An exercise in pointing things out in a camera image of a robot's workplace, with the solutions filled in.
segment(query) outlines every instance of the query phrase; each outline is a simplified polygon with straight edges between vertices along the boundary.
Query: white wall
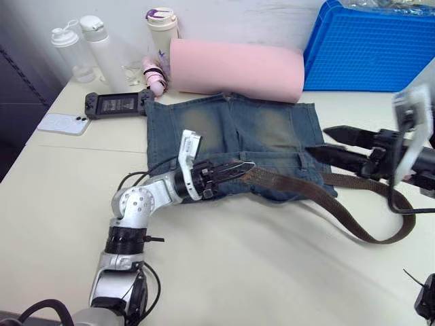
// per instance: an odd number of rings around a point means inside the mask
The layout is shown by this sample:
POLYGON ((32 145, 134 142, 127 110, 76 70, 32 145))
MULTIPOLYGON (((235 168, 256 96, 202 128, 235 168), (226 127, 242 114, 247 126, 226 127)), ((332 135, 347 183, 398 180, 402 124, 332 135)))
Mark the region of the white wall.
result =
MULTIPOLYGON (((154 45, 143 18, 150 8, 171 7, 181 36, 227 43, 258 43, 304 49, 324 0, 0 0, 28 33, 57 78, 71 77, 50 43, 51 30, 71 19, 99 16, 106 24, 122 63, 127 65, 154 45)), ((14 26, 8 32, 14 33, 14 26)))

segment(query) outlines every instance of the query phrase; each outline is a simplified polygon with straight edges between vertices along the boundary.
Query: black cable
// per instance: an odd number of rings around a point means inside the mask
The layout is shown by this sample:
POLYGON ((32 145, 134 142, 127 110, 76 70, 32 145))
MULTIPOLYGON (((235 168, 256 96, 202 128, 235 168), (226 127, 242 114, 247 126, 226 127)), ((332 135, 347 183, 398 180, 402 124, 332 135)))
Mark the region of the black cable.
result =
POLYGON ((391 177, 388 181, 388 207, 392 212, 402 215, 435 213, 435 209, 398 209, 394 204, 394 175, 402 152, 403 141, 406 131, 412 126, 410 122, 405 122, 399 129, 399 133, 393 147, 393 157, 391 160, 391 177))
POLYGON ((124 182, 125 182, 128 178, 130 178, 130 177, 132 177, 132 176, 134 176, 134 175, 142 175, 142 174, 145 174, 145 173, 147 173, 147 172, 146 172, 146 171, 138 171, 138 172, 132 172, 132 173, 127 174, 127 175, 126 175, 126 176, 121 180, 121 182, 120 182, 120 184, 119 184, 119 186, 118 186, 118 191, 121 190, 122 186, 124 185, 124 182))
POLYGON ((37 302, 26 311, 24 311, 21 316, 18 317, 18 321, 20 321, 20 323, 24 323, 34 312, 37 312, 38 310, 41 310, 43 308, 54 309, 60 318, 62 326, 74 326, 73 319, 67 307, 62 302, 55 299, 48 299, 37 302))
POLYGON ((147 175, 149 175, 150 173, 152 173, 152 171, 156 170, 157 168, 159 168, 160 166, 162 166, 163 164, 173 160, 174 158, 177 158, 177 156, 173 156, 172 158, 168 158, 167 160, 161 161, 160 163, 156 164, 155 166, 153 166, 153 168, 151 170, 148 171, 137 171, 137 172, 132 172, 127 174, 120 182, 119 186, 118 186, 118 191, 121 190, 122 186, 124 185, 125 181, 127 179, 129 179, 130 177, 133 177, 135 175, 142 175, 140 178, 138 178, 134 183, 133 183, 133 187, 138 185, 143 178, 145 178, 147 175))
POLYGON ((146 261, 143 262, 143 265, 151 272, 151 274, 153 274, 154 278, 156 279, 157 294, 151 306, 148 309, 145 309, 144 313, 140 316, 139 320, 132 324, 133 326, 138 326, 138 324, 140 324, 151 313, 151 311, 156 306, 158 300, 160 299, 160 294, 162 293, 162 285, 160 283, 160 279, 157 275, 157 272, 146 261))
POLYGON ((136 182, 133 184, 133 187, 138 185, 143 180, 143 178, 145 178, 147 175, 150 175, 150 173, 152 173, 152 171, 161 167, 163 164, 172 161, 174 158, 177 158, 177 156, 173 156, 172 158, 168 158, 167 160, 161 161, 160 163, 153 166, 150 170, 148 170, 146 173, 144 173, 142 177, 140 177, 136 180, 136 182))

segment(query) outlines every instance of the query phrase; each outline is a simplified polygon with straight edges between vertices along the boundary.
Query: white phone case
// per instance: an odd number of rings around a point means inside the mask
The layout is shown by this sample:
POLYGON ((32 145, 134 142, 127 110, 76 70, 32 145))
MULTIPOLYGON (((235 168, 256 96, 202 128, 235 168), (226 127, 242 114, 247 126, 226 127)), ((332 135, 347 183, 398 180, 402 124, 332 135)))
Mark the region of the white phone case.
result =
POLYGON ((49 113, 38 124, 40 131, 58 132, 80 136, 88 127, 90 121, 85 116, 49 113))

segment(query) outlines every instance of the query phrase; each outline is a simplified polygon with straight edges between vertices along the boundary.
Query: blue plastic crate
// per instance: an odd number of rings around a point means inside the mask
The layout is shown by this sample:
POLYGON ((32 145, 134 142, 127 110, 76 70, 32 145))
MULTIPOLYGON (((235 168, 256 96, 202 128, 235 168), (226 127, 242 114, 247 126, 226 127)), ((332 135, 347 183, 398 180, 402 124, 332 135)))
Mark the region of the blue plastic crate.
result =
POLYGON ((398 16, 326 1, 304 51, 304 90, 397 92, 435 57, 435 16, 398 16))

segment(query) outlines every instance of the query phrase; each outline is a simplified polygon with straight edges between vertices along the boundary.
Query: plastic bag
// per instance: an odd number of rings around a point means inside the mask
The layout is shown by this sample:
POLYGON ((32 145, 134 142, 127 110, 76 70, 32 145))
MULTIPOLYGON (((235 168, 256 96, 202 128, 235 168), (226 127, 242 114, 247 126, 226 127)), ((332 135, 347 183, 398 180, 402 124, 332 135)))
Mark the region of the plastic bag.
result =
POLYGON ((340 0, 343 7, 404 16, 435 16, 435 0, 340 0))

